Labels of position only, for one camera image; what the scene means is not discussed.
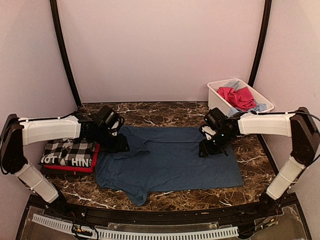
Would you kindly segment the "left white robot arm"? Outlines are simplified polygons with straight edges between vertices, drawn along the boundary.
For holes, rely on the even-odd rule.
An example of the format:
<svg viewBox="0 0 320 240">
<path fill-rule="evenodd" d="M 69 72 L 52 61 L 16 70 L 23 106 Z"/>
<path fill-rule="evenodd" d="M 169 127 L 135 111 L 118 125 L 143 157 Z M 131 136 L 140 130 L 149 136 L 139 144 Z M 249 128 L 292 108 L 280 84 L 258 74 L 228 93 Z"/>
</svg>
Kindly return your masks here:
<svg viewBox="0 0 320 240">
<path fill-rule="evenodd" d="M 14 175 L 38 194 L 60 218 L 67 218 L 70 206 L 64 195 L 26 158 L 24 148 L 51 140 L 86 139 L 105 147 L 109 153 L 129 151 L 127 137 L 120 133 L 125 120 L 110 110 L 85 115 L 73 112 L 65 116 L 19 118 L 10 114 L 0 134 L 0 170 Z"/>
</svg>

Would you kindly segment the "black white plaid shirt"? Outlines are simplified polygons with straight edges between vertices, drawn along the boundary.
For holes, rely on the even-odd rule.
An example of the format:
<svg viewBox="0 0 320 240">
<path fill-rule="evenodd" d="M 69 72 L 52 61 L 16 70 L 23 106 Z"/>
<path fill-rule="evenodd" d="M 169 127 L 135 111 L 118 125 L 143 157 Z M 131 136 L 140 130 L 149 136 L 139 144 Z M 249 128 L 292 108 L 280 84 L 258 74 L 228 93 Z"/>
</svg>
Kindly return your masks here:
<svg viewBox="0 0 320 240">
<path fill-rule="evenodd" d="M 89 168 L 96 150 L 95 142 L 86 140 L 50 140 L 39 161 L 41 165 Z"/>
</svg>

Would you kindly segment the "blue garment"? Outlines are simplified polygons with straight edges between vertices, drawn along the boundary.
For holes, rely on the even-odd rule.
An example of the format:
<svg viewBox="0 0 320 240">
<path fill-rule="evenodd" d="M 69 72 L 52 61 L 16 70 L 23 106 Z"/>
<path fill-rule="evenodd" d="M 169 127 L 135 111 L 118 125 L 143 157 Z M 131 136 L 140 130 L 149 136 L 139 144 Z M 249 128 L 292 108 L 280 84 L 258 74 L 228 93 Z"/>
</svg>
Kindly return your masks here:
<svg viewBox="0 0 320 240">
<path fill-rule="evenodd" d="M 231 146 L 227 154 L 199 157 L 204 138 L 197 127 L 137 127 L 125 125 L 130 150 L 100 152 L 95 167 L 101 188 L 121 190 L 136 206 L 152 192 L 208 190 L 243 186 Z"/>
</svg>

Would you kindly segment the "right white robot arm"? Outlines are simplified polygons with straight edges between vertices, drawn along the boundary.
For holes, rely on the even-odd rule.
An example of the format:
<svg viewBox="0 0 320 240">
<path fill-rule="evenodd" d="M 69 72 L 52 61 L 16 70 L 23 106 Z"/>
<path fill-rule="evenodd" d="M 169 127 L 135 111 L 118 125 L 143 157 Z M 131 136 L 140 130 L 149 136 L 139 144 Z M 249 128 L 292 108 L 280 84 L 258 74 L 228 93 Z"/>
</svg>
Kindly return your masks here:
<svg viewBox="0 0 320 240">
<path fill-rule="evenodd" d="M 204 140 L 199 143 L 202 158 L 225 154 L 230 142 L 239 136 L 260 135 L 284 139 L 287 161 L 264 192 L 265 198 L 255 205 L 255 213 L 266 217 L 275 208 L 274 201 L 293 186 L 302 173 L 320 157 L 320 118 L 306 107 L 284 112 L 236 111 L 227 116 L 218 108 L 204 116 L 200 127 Z"/>
</svg>

